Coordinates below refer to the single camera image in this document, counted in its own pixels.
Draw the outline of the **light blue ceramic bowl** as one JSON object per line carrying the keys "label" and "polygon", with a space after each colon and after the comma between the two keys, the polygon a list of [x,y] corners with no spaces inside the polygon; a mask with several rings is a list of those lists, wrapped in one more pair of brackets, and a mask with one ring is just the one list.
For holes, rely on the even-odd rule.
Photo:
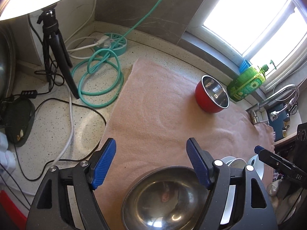
{"label": "light blue ceramic bowl", "polygon": [[263,179],[264,176],[264,163],[259,160],[258,154],[254,155],[247,162],[248,165],[254,167],[254,170],[257,172],[260,179]]}

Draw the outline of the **white ceramic bowl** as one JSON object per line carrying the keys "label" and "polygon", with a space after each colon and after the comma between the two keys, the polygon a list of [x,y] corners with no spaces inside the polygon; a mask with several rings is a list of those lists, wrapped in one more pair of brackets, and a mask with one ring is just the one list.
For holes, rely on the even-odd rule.
{"label": "white ceramic bowl", "polygon": [[[225,164],[227,164],[231,168],[243,169],[247,165],[247,163],[242,158],[234,158],[233,156],[224,157],[221,159],[221,161],[223,161]],[[225,205],[225,209],[224,209],[223,216],[221,219],[221,225],[225,225],[229,223],[230,221],[230,216],[231,216],[232,208],[234,204],[235,190],[236,190],[235,185],[229,186],[226,205]]]}

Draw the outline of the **steel mixing bowl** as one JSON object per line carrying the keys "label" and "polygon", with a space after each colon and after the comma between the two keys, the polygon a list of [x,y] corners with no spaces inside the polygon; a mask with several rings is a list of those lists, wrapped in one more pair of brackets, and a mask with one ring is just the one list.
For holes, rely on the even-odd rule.
{"label": "steel mixing bowl", "polygon": [[133,184],[121,209],[125,229],[194,229],[208,197],[195,171],[153,170]]}

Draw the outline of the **red steel bowl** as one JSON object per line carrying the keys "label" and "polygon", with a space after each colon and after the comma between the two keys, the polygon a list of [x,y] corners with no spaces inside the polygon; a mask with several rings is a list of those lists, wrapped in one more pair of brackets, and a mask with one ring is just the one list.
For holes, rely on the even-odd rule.
{"label": "red steel bowl", "polygon": [[204,75],[195,88],[197,104],[207,113],[219,113],[229,108],[229,96],[222,85],[213,77]]}

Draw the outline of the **blue utensil holder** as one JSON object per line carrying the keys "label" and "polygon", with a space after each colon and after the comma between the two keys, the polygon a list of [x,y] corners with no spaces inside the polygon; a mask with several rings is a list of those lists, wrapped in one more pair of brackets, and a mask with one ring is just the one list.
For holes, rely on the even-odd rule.
{"label": "blue utensil holder", "polygon": [[284,108],[285,104],[283,103],[277,103],[274,107],[267,110],[269,125],[273,128],[274,131],[274,138],[275,142],[286,138],[293,133],[295,133],[297,130],[295,129],[297,127],[297,124],[299,122],[298,119],[298,103],[296,102],[290,109],[286,109],[285,111],[282,111],[277,119],[274,121],[270,118],[271,112],[278,112],[281,111]]}

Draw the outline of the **white glove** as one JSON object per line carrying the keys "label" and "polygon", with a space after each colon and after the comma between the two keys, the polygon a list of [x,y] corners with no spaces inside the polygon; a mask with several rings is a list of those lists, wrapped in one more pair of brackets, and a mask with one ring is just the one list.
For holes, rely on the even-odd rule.
{"label": "white glove", "polygon": [[270,183],[266,191],[271,200],[277,223],[289,220],[295,213],[301,200],[303,188],[291,184],[288,180],[279,179]]}

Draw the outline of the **green dish soap bottle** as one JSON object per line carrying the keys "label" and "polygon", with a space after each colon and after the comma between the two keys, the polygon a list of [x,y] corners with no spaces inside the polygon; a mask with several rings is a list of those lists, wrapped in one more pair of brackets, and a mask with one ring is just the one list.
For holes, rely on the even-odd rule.
{"label": "green dish soap bottle", "polygon": [[269,67],[276,69],[272,60],[270,60],[269,64],[264,64],[260,67],[251,64],[246,71],[229,83],[227,86],[228,96],[238,102],[256,91],[266,81],[266,72]]}

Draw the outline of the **pink towel mat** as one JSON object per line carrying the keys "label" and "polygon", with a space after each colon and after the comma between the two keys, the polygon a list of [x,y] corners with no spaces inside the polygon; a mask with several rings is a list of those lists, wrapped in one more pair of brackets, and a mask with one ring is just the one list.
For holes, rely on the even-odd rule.
{"label": "pink towel mat", "polygon": [[195,138],[213,158],[249,160],[254,148],[274,149],[273,128],[253,125],[249,114],[230,104],[207,113],[195,99],[197,80],[167,67],[138,59],[115,106],[102,142],[116,141],[116,154],[95,197],[111,229],[123,229],[121,207],[131,184],[165,166],[190,166],[186,141]]}

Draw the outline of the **blue plastic cup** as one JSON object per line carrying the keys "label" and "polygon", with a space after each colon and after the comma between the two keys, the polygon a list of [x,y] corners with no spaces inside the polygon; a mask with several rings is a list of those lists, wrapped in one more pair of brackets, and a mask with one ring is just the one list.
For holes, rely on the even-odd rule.
{"label": "blue plastic cup", "polygon": [[243,60],[239,67],[239,73],[242,74],[246,69],[248,69],[251,66],[251,63],[247,61],[246,59]]}

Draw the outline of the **red object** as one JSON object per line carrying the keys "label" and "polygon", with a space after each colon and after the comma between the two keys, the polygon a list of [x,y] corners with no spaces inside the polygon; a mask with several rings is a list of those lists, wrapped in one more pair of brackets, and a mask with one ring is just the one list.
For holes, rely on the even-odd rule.
{"label": "red object", "polygon": [[26,229],[26,216],[17,208],[4,190],[1,191],[1,206],[18,229]]}

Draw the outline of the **white plug adapter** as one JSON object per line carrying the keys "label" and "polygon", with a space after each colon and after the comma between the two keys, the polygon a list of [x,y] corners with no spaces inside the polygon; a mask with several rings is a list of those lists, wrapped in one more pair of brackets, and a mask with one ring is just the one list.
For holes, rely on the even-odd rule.
{"label": "white plug adapter", "polygon": [[16,157],[13,152],[8,149],[7,136],[1,132],[0,135],[0,157],[1,157],[1,175],[6,180],[9,178],[5,169],[12,174],[16,169]]}

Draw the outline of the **dark green dish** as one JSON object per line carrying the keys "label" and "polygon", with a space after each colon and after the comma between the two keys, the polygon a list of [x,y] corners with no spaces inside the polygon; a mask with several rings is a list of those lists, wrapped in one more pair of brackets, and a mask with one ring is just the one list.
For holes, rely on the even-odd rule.
{"label": "dark green dish", "polygon": [[35,106],[28,98],[7,102],[3,113],[5,135],[15,147],[22,147],[31,132],[35,119]]}

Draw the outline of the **teal round power strip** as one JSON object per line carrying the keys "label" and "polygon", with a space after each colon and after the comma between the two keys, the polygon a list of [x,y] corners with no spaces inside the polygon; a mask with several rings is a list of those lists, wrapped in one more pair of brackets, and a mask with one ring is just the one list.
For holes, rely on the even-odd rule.
{"label": "teal round power strip", "polygon": [[111,49],[117,56],[121,56],[126,52],[127,39],[122,35],[116,33],[105,33],[103,34],[104,39],[107,39],[100,45],[94,46],[94,50],[98,51],[102,48]]}

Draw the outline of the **steel pot lid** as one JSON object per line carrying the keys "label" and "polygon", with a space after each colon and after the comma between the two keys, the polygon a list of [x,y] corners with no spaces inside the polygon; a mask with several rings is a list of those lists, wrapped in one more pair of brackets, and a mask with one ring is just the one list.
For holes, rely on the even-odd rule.
{"label": "steel pot lid", "polygon": [[16,48],[12,31],[1,25],[1,99],[8,97],[13,88],[16,72]]}

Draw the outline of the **black tripod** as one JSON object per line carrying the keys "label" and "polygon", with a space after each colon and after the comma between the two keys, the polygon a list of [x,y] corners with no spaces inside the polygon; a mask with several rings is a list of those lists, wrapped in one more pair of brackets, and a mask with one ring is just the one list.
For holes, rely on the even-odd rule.
{"label": "black tripod", "polygon": [[62,38],[61,31],[59,30],[59,23],[56,19],[55,7],[56,3],[49,5],[42,9],[42,13],[39,15],[37,20],[37,24],[43,23],[43,56],[44,62],[49,62],[49,50],[51,51],[55,57],[56,63],[66,81],[66,84],[70,88],[73,96],[76,99],[79,99],[80,96],[78,94],[78,88],[75,84],[70,68],[72,67],[72,63],[68,52],[66,50],[66,46],[64,44],[64,40]]}

